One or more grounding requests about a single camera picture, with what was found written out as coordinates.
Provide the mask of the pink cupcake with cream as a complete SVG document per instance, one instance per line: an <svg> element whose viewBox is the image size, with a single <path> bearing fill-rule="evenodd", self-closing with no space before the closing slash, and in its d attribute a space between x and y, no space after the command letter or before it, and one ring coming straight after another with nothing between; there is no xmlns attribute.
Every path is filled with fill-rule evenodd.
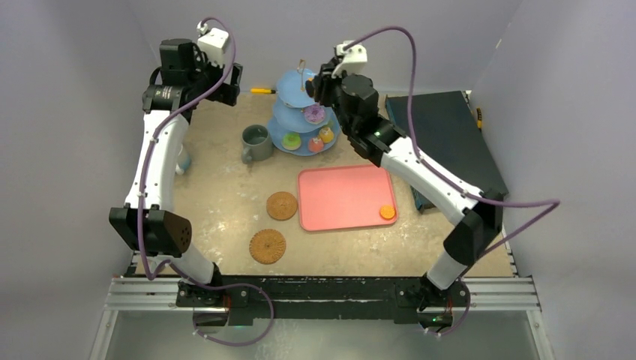
<svg viewBox="0 0 636 360"><path fill-rule="evenodd" d="M319 137L313 137L307 141L307 150L312 153L320 153L325 147L325 143Z"/></svg>

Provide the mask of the green frosted donut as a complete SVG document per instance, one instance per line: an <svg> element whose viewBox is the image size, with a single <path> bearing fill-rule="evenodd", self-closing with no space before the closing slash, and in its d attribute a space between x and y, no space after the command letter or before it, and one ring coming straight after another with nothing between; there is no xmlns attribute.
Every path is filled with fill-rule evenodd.
<svg viewBox="0 0 636 360"><path fill-rule="evenodd" d="M281 145L288 151L296 151L302 146L302 138L299 133L285 133L281 140Z"/></svg>

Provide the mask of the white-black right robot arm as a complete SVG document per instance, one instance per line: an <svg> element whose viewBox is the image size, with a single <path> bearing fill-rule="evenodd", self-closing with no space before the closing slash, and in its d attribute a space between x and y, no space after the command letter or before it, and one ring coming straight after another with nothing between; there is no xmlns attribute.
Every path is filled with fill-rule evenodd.
<svg viewBox="0 0 636 360"><path fill-rule="evenodd" d="M371 79L338 73L338 57L322 64L305 82L307 95L330 107L355 153L407 182L430 200L453 225L442 253L422 277L421 295L439 305L450 286L486 254L503 225L503 195L482 190L427 156L394 122L380 115L379 93Z"/></svg>

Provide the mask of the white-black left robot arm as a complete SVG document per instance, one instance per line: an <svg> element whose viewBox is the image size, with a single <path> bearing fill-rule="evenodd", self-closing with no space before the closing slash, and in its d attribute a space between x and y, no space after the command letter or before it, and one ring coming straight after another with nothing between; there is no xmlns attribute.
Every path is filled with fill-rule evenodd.
<svg viewBox="0 0 636 360"><path fill-rule="evenodd" d="M154 280L165 266L196 284L195 298L206 307L221 302L218 267L192 243L191 222L173 212L173 183L182 142L193 111L203 100L235 106L242 66L225 61L233 44L218 28L196 41L175 38L160 44L160 66L142 94L144 134L136 174L122 207L109 211L109 223L141 256Z"/></svg>

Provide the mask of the blue three-tier cake stand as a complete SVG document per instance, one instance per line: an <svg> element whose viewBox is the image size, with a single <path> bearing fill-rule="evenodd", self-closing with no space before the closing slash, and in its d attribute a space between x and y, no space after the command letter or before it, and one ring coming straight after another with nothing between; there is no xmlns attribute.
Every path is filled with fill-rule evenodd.
<svg viewBox="0 0 636 360"><path fill-rule="evenodd" d="M291 155L309 157L312 154L308 151L308 140L318 137L321 128L329 126L334 132L334 140L325 144L324 152L336 143L341 133L340 126L332 109L325 107L325 120L319 124L309 124L305 121L303 109L316 103L305 91L305 81L314 77L315 72L306 67L306 61L301 59L294 70L288 70L276 83L276 101L272 106L272 117L267 124L274 146ZM281 145L284 134L288 132L299 133L302 140L301 147L296 151L288 151Z"/></svg>

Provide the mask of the purple frosted donut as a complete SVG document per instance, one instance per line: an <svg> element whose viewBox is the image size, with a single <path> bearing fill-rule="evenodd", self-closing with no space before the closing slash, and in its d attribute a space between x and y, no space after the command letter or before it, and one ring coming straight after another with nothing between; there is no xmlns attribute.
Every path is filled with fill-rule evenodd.
<svg viewBox="0 0 636 360"><path fill-rule="evenodd" d="M315 103L303 109L304 120L312 125L318 125L326 118L326 110L323 106Z"/></svg>

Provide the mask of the yellow cupcake with cream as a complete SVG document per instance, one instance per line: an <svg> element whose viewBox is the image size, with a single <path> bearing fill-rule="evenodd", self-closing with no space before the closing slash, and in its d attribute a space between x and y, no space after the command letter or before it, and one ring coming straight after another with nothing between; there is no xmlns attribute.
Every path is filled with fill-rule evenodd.
<svg viewBox="0 0 636 360"><path fill-rule="evenodd" d="M329 144L334 140L335 134L329 126L325 126L319 130L318 137L324 144Z"/></svg>

